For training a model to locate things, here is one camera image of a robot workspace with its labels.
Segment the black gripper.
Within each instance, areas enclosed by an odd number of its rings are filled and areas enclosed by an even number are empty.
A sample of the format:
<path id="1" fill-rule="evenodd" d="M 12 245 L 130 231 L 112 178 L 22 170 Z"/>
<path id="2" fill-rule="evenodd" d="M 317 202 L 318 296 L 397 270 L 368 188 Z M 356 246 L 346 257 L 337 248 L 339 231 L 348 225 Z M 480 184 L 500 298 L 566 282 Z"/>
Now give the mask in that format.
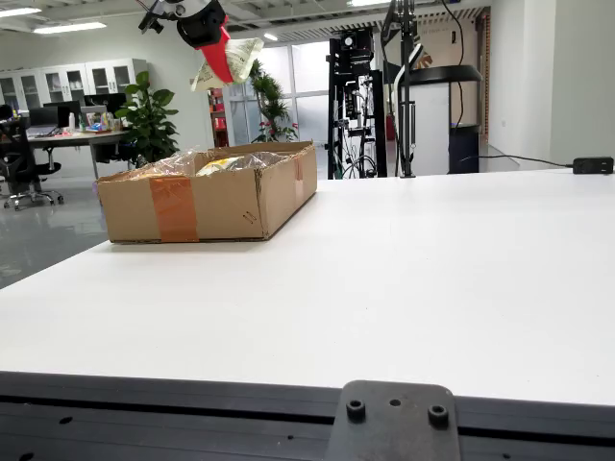
<path id="1" fill-rule="evenodd" d="M 226 57 L 230 35 L 225 25 L 228 17 L 217 0 L 179 1 L 175 5 L 177 30 L 191 47 L 200 50 L 213 73 L 224 84 L 233 81 Z"/>

